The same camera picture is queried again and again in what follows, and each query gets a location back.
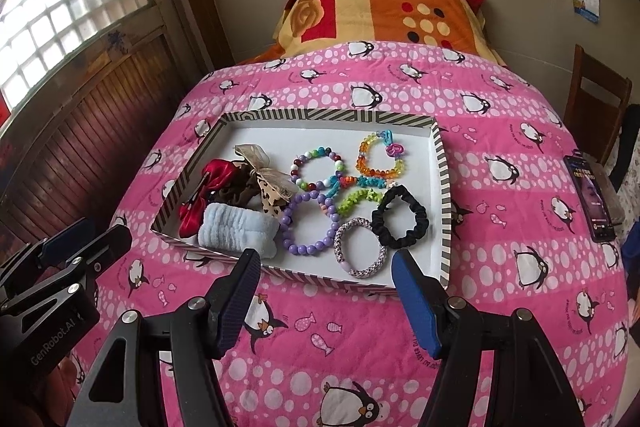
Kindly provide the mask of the black scrunchie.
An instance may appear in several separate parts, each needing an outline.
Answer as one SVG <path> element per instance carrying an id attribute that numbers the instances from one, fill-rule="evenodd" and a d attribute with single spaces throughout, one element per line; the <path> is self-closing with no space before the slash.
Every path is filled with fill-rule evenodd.
<path id="1" fill-rule="evenodd" d="M 371 231 L 382 246 L 390 249 L 416 245 L 429 227 L 425 207 L 405 185 L 389 188 L 371 213 Z"/>

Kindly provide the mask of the striped cardboard box tray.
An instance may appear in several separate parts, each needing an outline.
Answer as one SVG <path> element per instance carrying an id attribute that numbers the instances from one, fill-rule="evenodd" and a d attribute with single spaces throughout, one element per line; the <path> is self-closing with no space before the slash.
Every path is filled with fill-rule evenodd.
<path id="1" fill-rule="evenodd" d="M 179 236 L 179 208 L 212 159 L 245 161 L 235 145 L 257 144 L 271 167 L 298 192 L 283 210 L 277 254 L 264 271 L 285 279 L 358 291 L 392 291 L 393 253 L 371 231 L 384 193 L 405 185 L 425 207 L 430 227 L 409 248 L 420 270 L 447 284 L 451 253 L 451 187 L 442 130 L 435 118 L 358 109 L 263 109 L 222 115 L 176 179 L 152 223 L 165 242 L 232 263 Z"/>

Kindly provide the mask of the brown scrunchie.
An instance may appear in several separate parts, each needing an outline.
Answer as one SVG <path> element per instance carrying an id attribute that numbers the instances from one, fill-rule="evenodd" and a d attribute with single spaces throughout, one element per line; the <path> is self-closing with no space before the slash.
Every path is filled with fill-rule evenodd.
<path id="1" fill-rule="evenodd" d="M 246 161 L 233 161 L 232 165 L 236 169 L 235 174 L 223 187 L 210 190 L 207 202 L 246 208 L 250 200 L 260 192 L 257 174 Z"/>

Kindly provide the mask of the pink penguin blanket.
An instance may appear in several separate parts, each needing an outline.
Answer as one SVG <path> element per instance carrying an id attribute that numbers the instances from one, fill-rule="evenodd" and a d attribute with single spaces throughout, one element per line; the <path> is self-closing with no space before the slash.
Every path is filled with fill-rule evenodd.
<path id="1" fill-rule="evenodd" d="M 224 272 L 165 243 L 152 222 L 222 114 L 283 107 L 433 116 L 451 180 L 450 291 L 481 310 L 531 309 L 586 424 L 613 424 L 628 348 L 625 277 L 618 246 L 590 237 L 564 164 L 573 138 L 518 75 L 422 44 L 357 41 L 204 77 L 118 206 L 132 245 L 102 277 L 100 323 L 75 352 L 82 371 L 122 312 L 175 309 Z M 364 398 L 380 410 L 375 425 L 412 426 L 437 373 L 396 298 L 274 275 L 216 369 L 241 426 L 318 426 L 354 415 Z"/>

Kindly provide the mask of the wooden chair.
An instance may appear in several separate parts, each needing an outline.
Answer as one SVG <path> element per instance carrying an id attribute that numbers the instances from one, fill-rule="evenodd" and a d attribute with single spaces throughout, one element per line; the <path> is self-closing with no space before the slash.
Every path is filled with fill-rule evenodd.
<path id="1" fill-rule="evenodd" d="M 629 104 L 632 81 L 576 44 L 563 122 L 578 150 L 604 165 Z"/>

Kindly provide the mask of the black garment on chair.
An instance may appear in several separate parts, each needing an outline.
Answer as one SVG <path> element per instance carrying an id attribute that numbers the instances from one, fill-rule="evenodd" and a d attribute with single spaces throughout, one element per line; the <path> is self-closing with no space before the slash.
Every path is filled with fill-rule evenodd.
<path id="1" fill-rule="evenodd" d="M 634 156 L 634 143 L 638 138 L 640 128 L 640 105 L 630 104 L 627 106 L 622 125 L 620 126 L 620 136 L 618 137 L 618 150 L 616 163 L 608 175 L 615 192 L 620 191 L 624 178 Z"/>

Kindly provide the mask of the light blue fuzzy band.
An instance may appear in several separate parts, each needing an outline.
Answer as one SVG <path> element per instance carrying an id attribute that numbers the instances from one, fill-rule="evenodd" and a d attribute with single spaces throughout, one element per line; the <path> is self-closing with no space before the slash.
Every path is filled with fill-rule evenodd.
<path id="1" fill-rule="evenodd" d="M 253 249 L 262 259 L 277 254 L 280 223 L 265 213 L 212 202 L 204 211 L 198 245 L 224 254 Z"/>

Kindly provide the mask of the red velvet bow clip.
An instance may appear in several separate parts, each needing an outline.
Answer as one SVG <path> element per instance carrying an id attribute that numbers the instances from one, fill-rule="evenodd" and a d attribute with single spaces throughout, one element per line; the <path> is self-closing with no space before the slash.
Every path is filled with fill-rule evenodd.
<path id="1" fill-rule="evenodd" d="M 231 161 L 212 159 L 201 171 L 201 180 L 192 195 L 179 208 L 179 236 L 183 239 L 198 234 L 204 220 L 204 211 L 213 194 L 227 186 L 238 173 Z"/>

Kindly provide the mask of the leopard print ribbon bow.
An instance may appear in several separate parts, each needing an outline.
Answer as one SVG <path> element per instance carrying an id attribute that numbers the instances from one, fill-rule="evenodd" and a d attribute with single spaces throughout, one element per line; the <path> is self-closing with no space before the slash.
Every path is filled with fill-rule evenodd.
<path id="1" fill-rule="evenodd" d="M 264 213 L 280 218 L 283 210 L 288 207 L 292 198 L 297 194 L 297 185 L 291 181 L 288 174 L 271 167 L 270 158 L 261 146 L 257 144 L 235 145 L 234 153 L 241 156 L 252 167 Z"/>

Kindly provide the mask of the orange yellow rose blanket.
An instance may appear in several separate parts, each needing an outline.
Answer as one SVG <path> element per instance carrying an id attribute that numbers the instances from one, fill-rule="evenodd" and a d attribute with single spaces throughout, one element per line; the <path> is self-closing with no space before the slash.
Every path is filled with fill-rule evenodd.
<path id="1" fill-rule="evenodd" d="M 485 36 L 484 0 L 288 0 L 273 45 L 253 63 L 352 41 L 440 46 L 503 65 Z"/>

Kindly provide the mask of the smartphone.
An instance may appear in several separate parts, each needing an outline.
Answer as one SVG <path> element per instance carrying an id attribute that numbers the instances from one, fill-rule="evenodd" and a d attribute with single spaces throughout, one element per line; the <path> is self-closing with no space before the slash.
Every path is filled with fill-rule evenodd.
<path id="1" fill-rule="evenodd" d="M 612 242 L 615 239 L 615 231 L 611 216 L 589 162 L 582 155 L 578 155 L 578 150 L 574 150 L 574 155 L 565 155 L 563 160 L 574 183 L 593 242 Z"/>

